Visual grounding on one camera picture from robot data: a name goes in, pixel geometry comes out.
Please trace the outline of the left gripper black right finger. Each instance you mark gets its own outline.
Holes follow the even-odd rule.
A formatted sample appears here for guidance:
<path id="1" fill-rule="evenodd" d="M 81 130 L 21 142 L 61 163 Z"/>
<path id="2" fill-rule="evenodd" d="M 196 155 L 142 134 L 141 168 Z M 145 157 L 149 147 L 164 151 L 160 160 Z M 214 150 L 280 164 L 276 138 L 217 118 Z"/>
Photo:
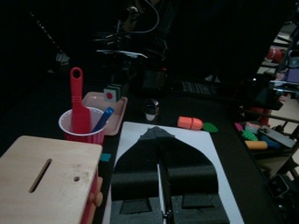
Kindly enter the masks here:
<path id="1" fill-rule="evenodd" d="M 217 193 L 217 173 L 205 155 L 164 129 L 157 129 L 154 141 L 170 194 Z"/>

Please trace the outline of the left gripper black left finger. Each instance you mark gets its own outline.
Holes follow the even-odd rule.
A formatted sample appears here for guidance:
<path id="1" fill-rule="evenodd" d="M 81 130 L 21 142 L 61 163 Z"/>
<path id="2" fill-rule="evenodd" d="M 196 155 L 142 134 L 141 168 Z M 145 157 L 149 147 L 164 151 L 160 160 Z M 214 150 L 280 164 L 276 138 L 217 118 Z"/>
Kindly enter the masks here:
<path id="1" fill-rule="evenodd" d="M 116 161 L 110 179 L 112 200 L 158 196 L 154 131 L 148 129 Z"/>

